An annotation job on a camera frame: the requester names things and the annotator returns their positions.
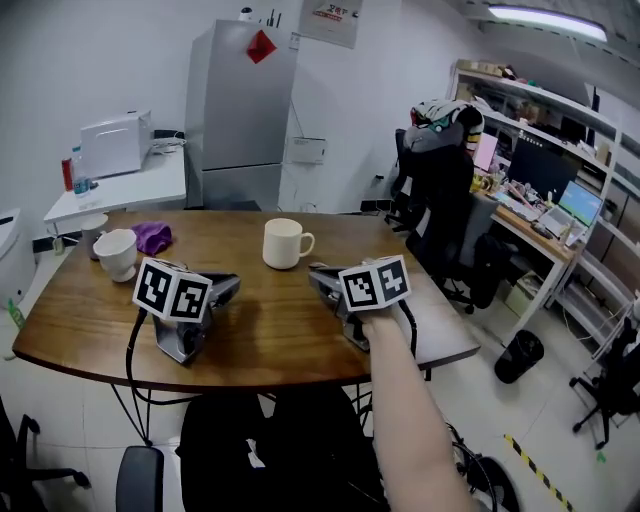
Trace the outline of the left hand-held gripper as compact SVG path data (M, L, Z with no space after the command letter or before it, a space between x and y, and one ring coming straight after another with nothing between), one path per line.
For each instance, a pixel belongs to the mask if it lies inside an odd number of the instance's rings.
M204 345L212 324L211 293L218 276L216 272L190 271L166 260L142 259L133 302L152 315L157 346L182 365ZM219 302L230 302L240 284L238 275L226 275L220 282Z

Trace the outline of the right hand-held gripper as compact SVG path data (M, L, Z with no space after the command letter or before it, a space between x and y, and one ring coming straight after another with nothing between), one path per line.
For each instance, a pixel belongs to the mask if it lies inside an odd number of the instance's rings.
M310 264L308 268L309 283L323 301L327 301L331 294L331 287L326 284L328 268L326 264ZM383 257L340 270L336 316L343 323L345 337L362 351L369 351L369 341L357 314L398 306L411 323L411 311L406 302L410 294L402 255Z

